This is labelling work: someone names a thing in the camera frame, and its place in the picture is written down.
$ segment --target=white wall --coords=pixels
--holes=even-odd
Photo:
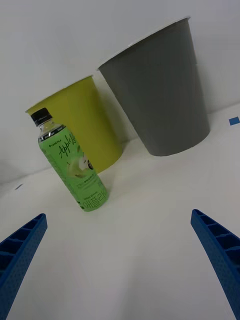
[[[240,101],[238,0],[11,0],[0,3],[0,182],[48,166],[26,109],[91,74],[107,57],[173,20],[189,21],[209,111]],[[108,114],[136,136],[116,99]],[[119,126],[120,115],[125,123]]]

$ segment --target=bottle neck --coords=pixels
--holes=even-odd
[[[40,125],[38,125],[39,129],[40,129],[40,137],[47,134],[48,132],[53,131],[54,129],[60,127],[61,124],[57,124],[53,121],[53,119],[49,119],[43,123],[41,123]]]

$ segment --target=white table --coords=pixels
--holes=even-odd
[[[235,319],[190,219],[200,209],[240,236],[236,116],[239,105],[212,114],[202,143],[168,157],[129,142],[93,212],[52,169],[3,185],[0,240],[42,212],[48,223],[8,320]]]

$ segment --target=green bottle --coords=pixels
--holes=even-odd
[[[84,211],[99,208],[108,198],[102,181],[74,135],[63,124],[53,122],[46,108],[31,115],[40,128],[39,147]]]

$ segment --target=white surface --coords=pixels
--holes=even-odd
[[[187,15],[208,110],[239,102],[239,12],[239,0],[1,1],[0,183],[48,166],[26,109],[91,74],[130,43]],[[119,138],[136,137],[100,82]]]
[[[168,157],[129,142],[90,213],[52,169],[5,184],[0,241],[41,212],[48,223],[8,320],[234,320],[190,219],[197,208],[240,236],[236,116],[212,114],[203,142]]]

